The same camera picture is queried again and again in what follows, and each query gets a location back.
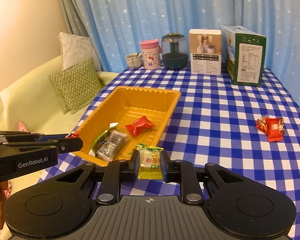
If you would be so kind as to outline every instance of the screw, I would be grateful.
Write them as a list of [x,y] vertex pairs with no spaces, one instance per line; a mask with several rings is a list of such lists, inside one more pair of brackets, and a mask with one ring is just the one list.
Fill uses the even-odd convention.
[[189,201],[199,201],[201,199],[201,196],[196,193],[191,193],[186,195],[186,199]]
[[98,199],[100,199],[101,201],[105,201],[105,202],[113,200],[113,198],[114,198],[114,196],[109,193],[103,193],[98,197]]

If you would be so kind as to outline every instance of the cardboard box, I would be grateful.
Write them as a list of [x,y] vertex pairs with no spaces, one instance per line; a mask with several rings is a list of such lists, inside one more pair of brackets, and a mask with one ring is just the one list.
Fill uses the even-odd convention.
[[191,73],[221,75],[221,31],[189,31]]
[[222,62],[233,85],[261,86],[266,37],[242,26],[222,25]]

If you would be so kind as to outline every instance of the pink lid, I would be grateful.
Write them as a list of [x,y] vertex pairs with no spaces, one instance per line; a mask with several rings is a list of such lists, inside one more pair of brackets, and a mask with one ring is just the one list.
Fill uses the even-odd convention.
[[159,47],[159,41],[157,39],[155,40],[149,40],[149,41],[142,41],[140,42],[142,49],[154,49],[156,47]]

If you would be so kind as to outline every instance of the teacup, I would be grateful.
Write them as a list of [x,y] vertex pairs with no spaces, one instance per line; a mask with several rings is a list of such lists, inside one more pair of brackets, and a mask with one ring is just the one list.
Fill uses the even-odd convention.
[[127,55],[126,62],[129,68],[139,68],[142,65],[142,54],[141,53],[132,53]]

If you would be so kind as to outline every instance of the pink cup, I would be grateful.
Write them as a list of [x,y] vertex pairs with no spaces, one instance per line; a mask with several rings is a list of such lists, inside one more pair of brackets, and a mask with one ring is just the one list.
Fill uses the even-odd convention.
[[143,64],[145,69],[157,69],[161,67],[160,63],[160,53],[161,48],[159,46],[159,41],[149,40],[140,42],[143,56]]

